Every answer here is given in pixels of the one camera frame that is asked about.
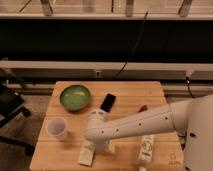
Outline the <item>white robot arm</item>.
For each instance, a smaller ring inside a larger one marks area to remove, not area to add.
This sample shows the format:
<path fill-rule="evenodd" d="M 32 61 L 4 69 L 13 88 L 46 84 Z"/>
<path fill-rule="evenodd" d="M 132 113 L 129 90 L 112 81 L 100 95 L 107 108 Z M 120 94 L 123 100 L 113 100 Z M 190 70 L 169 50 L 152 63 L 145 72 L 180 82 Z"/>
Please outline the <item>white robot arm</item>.
<path fill-rule="evenodd" d="M 213 95 L 169 103 L 107 121 L 100 109 L 90 114 L 84 136 L 107 140 L 168 132 L 186 134 L 183 171 L 213 171 Z"/>

